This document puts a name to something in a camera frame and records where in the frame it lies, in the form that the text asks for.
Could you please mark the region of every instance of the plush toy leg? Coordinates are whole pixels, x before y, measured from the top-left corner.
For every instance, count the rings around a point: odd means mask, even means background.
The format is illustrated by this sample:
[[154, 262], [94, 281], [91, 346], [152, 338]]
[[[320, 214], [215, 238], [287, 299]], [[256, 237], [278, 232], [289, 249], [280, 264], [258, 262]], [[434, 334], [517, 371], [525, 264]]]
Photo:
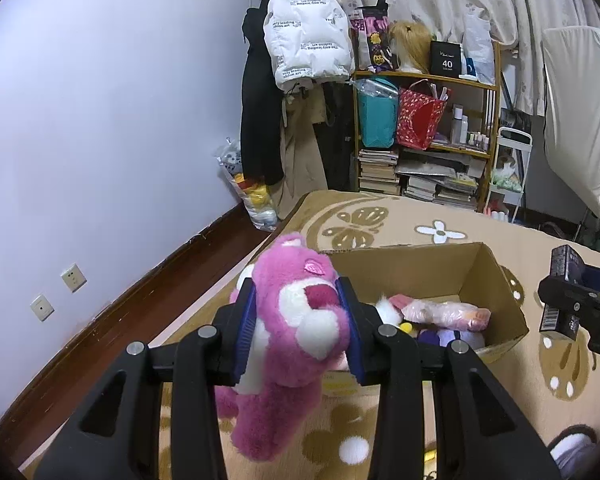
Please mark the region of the plush toy leg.
[[228, 386], [216, 386], [216, 409], [219, 418], [234, 418], [238, 416], [238, 394]]
[[236, 449], [255, 462], [273, 460], [318, 403], [320, 381], [287, 388], [266, 384], [256, 396], [238, 396], [238, 418], [231, 435]]

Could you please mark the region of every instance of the small bottle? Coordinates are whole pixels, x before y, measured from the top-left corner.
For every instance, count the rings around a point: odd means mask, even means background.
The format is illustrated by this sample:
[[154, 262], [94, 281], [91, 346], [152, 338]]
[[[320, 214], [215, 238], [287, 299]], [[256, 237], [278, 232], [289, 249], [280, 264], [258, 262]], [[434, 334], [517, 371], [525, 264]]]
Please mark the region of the small bottle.
[[469, 129], [469, 117], [462, 116], [462, 129], [460, 130], [460, 144], [466, 144], [466, 134]]
[[460, 137], [462, 135], [462, 107], [454, 107], [454, 122], [451, 126], [451, 143], [458, 145], [460, 144]]

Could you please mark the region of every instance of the bolt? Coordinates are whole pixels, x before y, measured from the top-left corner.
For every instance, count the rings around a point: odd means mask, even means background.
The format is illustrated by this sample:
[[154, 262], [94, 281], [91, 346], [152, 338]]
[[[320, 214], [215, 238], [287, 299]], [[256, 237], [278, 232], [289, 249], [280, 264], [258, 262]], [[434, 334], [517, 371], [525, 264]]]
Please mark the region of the bolt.
[[451, 349], [457, 354], [466, 354], [469, 351], [469, 345], [461, 339], [456, 339], [451, 343]]
[[209, 339], [218, 333], [218, 329], [213, 325], [204, 325], [198, 329], [198, 335], [204, 339]]
[[130, 355], [138, 355], [141, 354], [144, 350], [144, 343], [139, 341], [133, 341], [126, 346], [126, 353]]
[[378, 333], [384, 337], [393, 337], [398, 333], [398, 329], [393, 325], [380, 325], [378, 327]]

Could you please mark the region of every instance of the white wall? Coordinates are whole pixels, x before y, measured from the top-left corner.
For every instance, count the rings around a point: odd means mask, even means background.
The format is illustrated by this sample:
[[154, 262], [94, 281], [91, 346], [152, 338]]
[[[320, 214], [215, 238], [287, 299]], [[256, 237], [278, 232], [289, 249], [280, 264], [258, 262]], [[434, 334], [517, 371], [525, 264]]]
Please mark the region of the white wall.
[[[516, 75], [520, 67], [518, 60], [509, 53], [502, 56], [502, 68], [511, 99], [515, 100]], [[500, 99], [504, 108], [504, 93]], [[582, 220], [587, 207], [584, 202], [557, 176], [547, 163], [544, 155], [544, 118], [535, 116], [532, 120], [531, 135], [534, 146], [529, 161], [529, 173], [526, 178], [526, 206], [557, 218], [578, 223]]]
[[[248, 0], [0, 3], [0, 415], [107, 304], [235, 204]], [[88, 282], [71, 294], [60, 273]], [[55, 312], [40, 322], [30, 302]]]

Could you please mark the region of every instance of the wall socket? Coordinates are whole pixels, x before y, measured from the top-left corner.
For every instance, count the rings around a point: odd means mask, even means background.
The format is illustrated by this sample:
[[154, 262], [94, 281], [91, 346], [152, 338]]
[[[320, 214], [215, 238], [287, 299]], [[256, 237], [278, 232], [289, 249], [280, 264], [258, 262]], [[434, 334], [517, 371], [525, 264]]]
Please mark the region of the wall socket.
[[40, 294], [33, 303], [31, 303], [31, 309], [33, 313], [38, 316], [40, 321], [44, 321], [47, 317], [51, 316], [54, 311], [54, 308], [49, 303], [48, 299], [45, 298], [44, 294]]
[[87, 283], [87, 279], [76, 264], [73, 264], [69, 269], [62, 273], [62, 279], [71, 292], [75, 292]]

